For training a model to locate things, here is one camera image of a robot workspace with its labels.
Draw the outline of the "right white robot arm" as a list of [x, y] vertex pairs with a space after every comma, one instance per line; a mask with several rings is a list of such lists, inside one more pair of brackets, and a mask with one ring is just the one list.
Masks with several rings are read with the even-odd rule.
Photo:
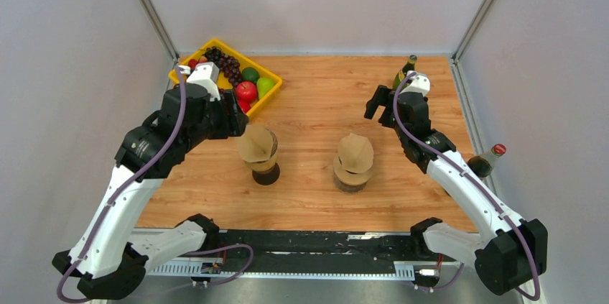
[[475, 269], [496, 295], [516, 290], [529, 300], [539, 300], [539, 277], [547, 270], [546, 226], [538, 219], [525, 220], [488, 189], [456, 146], [431, 127], [423, 93], [397, 93], [379, 85], [366, 103], [365, 118], [372, 119], [380, 106], [385, 110], [378, 121], [396, 132], [406, 158], [440, 184], [477, 229], [467, 233], [428, 218], [412, 226], [413, 255], [428, 259], [443, 254]]

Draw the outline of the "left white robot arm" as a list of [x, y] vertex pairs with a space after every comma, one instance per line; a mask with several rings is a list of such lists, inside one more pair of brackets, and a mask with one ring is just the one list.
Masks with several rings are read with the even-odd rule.
[[130, 236], [151, 196], [188, 152], [207, 139], [239, 137], [247, 123], [233, 90], [213, 95], [202, 85], [183, 83], [166, 91], [161, 107], [126, 134], [89, 227], [72, 249], [52, 260], [63, 277], [78, 279], [83, 302], [123, 299], [148, 272], [175, 257], [218, 251], [219, 228], [201, 214], [143, 241]]

